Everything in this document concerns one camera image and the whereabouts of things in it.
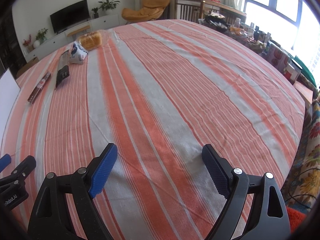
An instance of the metal pin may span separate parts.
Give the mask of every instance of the metal pin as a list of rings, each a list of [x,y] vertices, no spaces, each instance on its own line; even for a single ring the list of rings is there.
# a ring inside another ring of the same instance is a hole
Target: metal pin
[[[53,172],[49,172],[49,173],[47,174],[47,178],[48,178],[48,179],[52,179],[53,176],[54,176],[54,173],[53,173]]]
[[[269,178],[269,179],[272,179],[273,178],[273,174],[271,172],[267,172],[266,173],[266,177]]]
[[[242,170],[240,168],[235,168],[233,171],[235,174],[242,174]]]
[[[87,169],[85,167],[81,167],[78,169],[79,174],[84,174],[86,171],[87,171]]]

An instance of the wire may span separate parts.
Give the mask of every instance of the wire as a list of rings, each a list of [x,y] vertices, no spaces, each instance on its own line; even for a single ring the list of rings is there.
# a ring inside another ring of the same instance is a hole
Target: wire
[[[318,169],[318,168],[311,168],[311,169],[305,170],[304,172],[301,172],[300,174],[298,174],[298,175],[291,181],[291,183],[290,183],[290,185],[289,185],[288,194],[289,194],[290,198],[288,198],[285,202],[287,202],[287,201],[290,200],[290,199],[293,199],[294,201],[296,201],[298,204],[304,206],[305,208],[311,209],[311,207],[309,207],[309,206],[301,203],[300,201],[298,201],[298,200],[296,199],[296,197],[299,197],[299,196],[310,196],[310,197],[313,197],[313,198],[317,199],[315,196],[313,196],[313,195],[311,195],[311,194],[299,194],[299,195],[292,196],[291,193],[290,193],[290,188],[291,188],[291,186],[292,186],[292,183],[295,182],[296,179],[297,179],[298,177],[300,177],[303,173],[305,173],[305,172],[307,172],[307,171],[311,171],[311,170],[318,170],[318,171],[320,171],[320,169]]]

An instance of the television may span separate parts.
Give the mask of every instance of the television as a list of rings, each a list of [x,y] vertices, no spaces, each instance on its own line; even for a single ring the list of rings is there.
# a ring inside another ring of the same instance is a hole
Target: television
[[[87,0],[83,0],[50,15],[53,32],[58,33],[68,26],[89,19]]]

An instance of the tv cabinet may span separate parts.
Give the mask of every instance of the tv cabinet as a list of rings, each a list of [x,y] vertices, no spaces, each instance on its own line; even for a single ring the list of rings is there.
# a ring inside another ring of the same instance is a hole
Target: tv cabinet
[[[113,14],[113,15],[106,15],[99,17],[97,19],[92,19],[90,21],[81,23],[77,26],[74,26],[72,28],[69,28],[62,33],[59,33],[58,35],[46,40],[44,43],[42,43],[38,48],[34,49],[29,54],[25,55],[26,62],[29,62],[35,57],[38,57],[38,59],[42,59],[55,50],[73,42],[75,39],[75,34],[79,29],[84,28],[85,32],[91,32],[91,31],[97,31],[97,30],[106,30],[113,27],[119,26],[119,15]]]

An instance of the window frame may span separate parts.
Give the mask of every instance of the window frame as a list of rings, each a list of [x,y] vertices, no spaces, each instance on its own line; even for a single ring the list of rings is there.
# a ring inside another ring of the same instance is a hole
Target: window frame
[[[278,12],[276,10],[277,7],[277,0],[269,0],[269,5],[265,5],[262,3],[259,3],[255,0],[244,0],[244,12],[247,8],[247,3],[253,3],[255,5],[258,5],[260,7],[265,8],[266,10],[269,10],[270,12],[273,12],[274,14],[280,16],[281,18],[285,19],[286,21],[288,21],[289,23],[293,24],[294,26],[297,27],[297,29],[299,29],[300,26],[300,22],[301,22],[301,14],[302,14],[302,0],[298,0],[298,11],[297,11],[297,19],[296,21],[290,19],[289,17],[287,17],[286,15],[282,14],[281,12]]]

